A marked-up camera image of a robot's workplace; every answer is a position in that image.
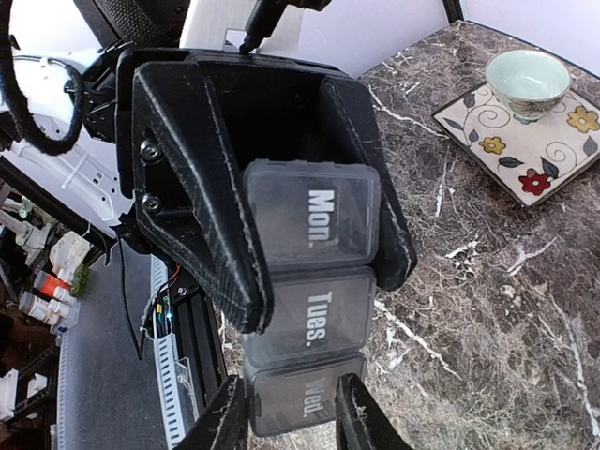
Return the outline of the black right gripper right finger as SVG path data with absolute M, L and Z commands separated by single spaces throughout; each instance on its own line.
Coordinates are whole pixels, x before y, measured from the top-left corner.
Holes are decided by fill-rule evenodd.
M 337 449 L 411 450 L 354 373 L 337 381 L 336 398 Z

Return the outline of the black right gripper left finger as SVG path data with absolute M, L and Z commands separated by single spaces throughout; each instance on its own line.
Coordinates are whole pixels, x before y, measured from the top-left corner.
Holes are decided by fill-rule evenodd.
M 239 376 L 228 376 L 215 397 L 176 450 L 230 450 L 248 448 L 245 386 Z

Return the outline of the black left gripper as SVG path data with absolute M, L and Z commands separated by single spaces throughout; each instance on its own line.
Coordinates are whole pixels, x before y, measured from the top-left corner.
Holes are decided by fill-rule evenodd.
M 120 188 L 142 232 L 241 333 L 263 333 L 274 293 L 239 169 L 257 159 L 353 165 L 371 184 L 370 265 L 395 291 L 417 254 L 371 95 L 342 71 L 275 56 L 127 50 L 116 69 Z

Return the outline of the clear weekly pill organizer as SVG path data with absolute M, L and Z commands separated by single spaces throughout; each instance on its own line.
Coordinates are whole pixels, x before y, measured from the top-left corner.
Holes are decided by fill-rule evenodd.
M 270 437 L 331 421 L 338 379 L 366 370 L 377 222 L 353 165 L 257 160 L 244 182 L 275 296 L 266 330 L 242 337 L 248 420 Z

